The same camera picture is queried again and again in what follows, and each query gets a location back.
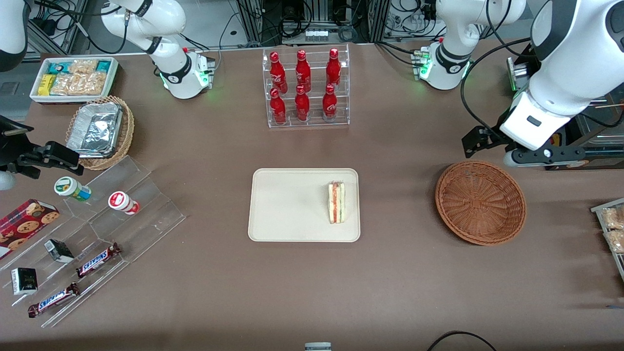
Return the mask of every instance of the aluminum foil container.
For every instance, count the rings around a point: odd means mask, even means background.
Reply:
[[[67,147],[80,158],[109,158],[121,129],[123,108],[113,102],[82,106],[76,115]]]

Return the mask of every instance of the table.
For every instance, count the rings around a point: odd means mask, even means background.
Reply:
[[[477,54],[495,44],[482,41]],[[622,171],[507,168],[527,199],[526,226],[508,244],[470,245],[433,201],[475,126],[459,90],[415,82],[376,46],[350,50],[351,125],[322,131],[267,128],[261,50],[224,52],[214,89],[188,101],[162,87],[148,56],[117,56],[113,93],[136,118],[130,155],[188,219],[57,327],[0,304],[0,349],[286,351],[330,341],[337,351],[425,350],[445,331],[467,330],[499,350],[621,350],[622,311],[604,306],[622,304],[624,286],[589,208],[622,197]],[[510,103],[506,57],[492,55],[467,82],[490,123]],[[75,110],[33,103],[31,140],[64,140]],[[503,153],[475,158],[501,166]],[[251,241],[251,177],[261,167],[357,170],[360,239]],[[0,213],[30,197],[61,201],[52,184],[65,174],[20,177],[0,193]]]

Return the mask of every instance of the brown wicker basket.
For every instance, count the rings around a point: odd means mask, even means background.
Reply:
[[[460,238],[486,246],[513,239],[527,218],[524,195],[515,180],[483,161],[448,167],[437,181],[436,207]]]
[[[128,105],[122,99],[119,99],[115,96],[107,96],[90,101],[87,103],[87,105],[104,104],[106,102],[114,102],[123,107],[124,114],[121,120],[121,130],[119,132],[119,137],[117,138],[117,151],[115,151],[115,154],[112,157],[108,159],[80,159],[79,162],[81,165],[93,171],[102,171],[116,165],[128,153],[128,150],[130,149],[130,145],[132,143],[132,133],[134,132],[134,116],[132,115],[132,111],[130,111],[130,108],[128,108]],[[74,114],[74,118],[72,118],[72,121],[69,123],[69,128],[67,128],[67,133],[65,135],[65,142],[69,140],[69,134],[74,128],[76,115],[78,115],[78,111],[76,111],[76,113]]]

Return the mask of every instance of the coca-cola bottle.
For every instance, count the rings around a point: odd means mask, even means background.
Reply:
[[[338,49],[329,50],[329,62],[327,62],[327,84],[337,86],[340,84],[340,62],[338,61]]]
[[[286,123],[286,105],[280,97],[280,92],[276,88],[271,88],[271,113],[273,120],[277,124]]]
[[[325,122],[336,120],[336,103],[338,103],[338,99],[334,94],[334,85],[327,84],[325,95],[323,96],[323,119]]]
[[[297,86],[295,105],[297,106],[297,118],[301,122],[306,122],[310,115],[310,99],[306,94],[305,87],[301,84]]]
[[[273,51],[269,55],[271,59],[271,80],[273,87],[277,88],[281,94],[288,92],[288,84],[286,83],[286,71],[280,62],[280,55]]]
[[[312,90],[312,73],[304,50],[297,51],[297,67],[295,68],[295,72],[297,74],[297,85],[302,85],[306,89],[306,92]]]

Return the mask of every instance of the white tray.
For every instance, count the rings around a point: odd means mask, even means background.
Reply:
[[[346,219],[329,223],[327,185],[344,182]],[[253,174],[249,238],[354,242],[359,238],[358,173],[350,168],[261,168]]]
[[[45,73],[47,73],[47,70],[50,67],[50,64],[60,63],[60,62],[69,62],[75,59],[110,61],[109,71],[106,73],[106,80],[104,81],[104,88],[102,88],[101,94],[78,95],[78,96],[42,96],[37,93],[37,91],[39,90],[39,85],[41,84],[41,78],[43,77]],[[72,104],[72,103],[78,103],[78,102],[93,101],[100,97],[106,97],[109,95],[110,88],[113,86],[113,81],[115,80],[115,73],[117,73],[118,65],[119,63],[117,62],[117,60],[115,60],[113,57],[110,57],[110,56],[53,57],[50,59],[45,59],[41,63],[41,67],[39,68],[39,73],[37,73],[37,79],[35,79],[35,83],[32,85],[30,97],[34,102],[38,102],[40,104]]]

